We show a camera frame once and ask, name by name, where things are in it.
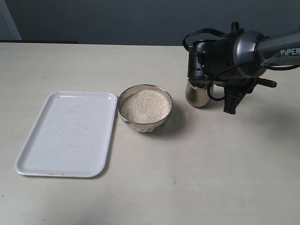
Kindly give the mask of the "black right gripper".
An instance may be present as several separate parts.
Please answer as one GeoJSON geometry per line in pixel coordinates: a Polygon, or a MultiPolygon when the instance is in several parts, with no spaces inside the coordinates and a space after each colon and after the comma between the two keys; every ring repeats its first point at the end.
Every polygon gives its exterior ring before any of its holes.
{"type": "Polygon", "coordinates": [[[234,115],[236,108],[246,94],[251,94],[258,78],[238,78],[224,80],[219,77],[213,79],[213,84],[224,89],[224,112],[234,115]]]}

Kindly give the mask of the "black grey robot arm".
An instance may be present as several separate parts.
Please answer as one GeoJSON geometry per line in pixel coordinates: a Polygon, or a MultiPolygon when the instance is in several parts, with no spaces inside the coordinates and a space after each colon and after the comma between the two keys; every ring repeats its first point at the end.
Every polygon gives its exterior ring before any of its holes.
{"type": "Polygon", "coordinates": [[[186,100],[193,107],[203,107],[210,100],[223,101],[224,112],[235,114],[242,99],[256,85],[275,88],[277,83],[263,79],[266,70],[285,71],[300,66],[300,31],[274,37],[257,31],[234,29],[223,33],[201,29],[186,35],[208,33],[218,40],[205,39],[188,45],[188,84],[186,100]]]}

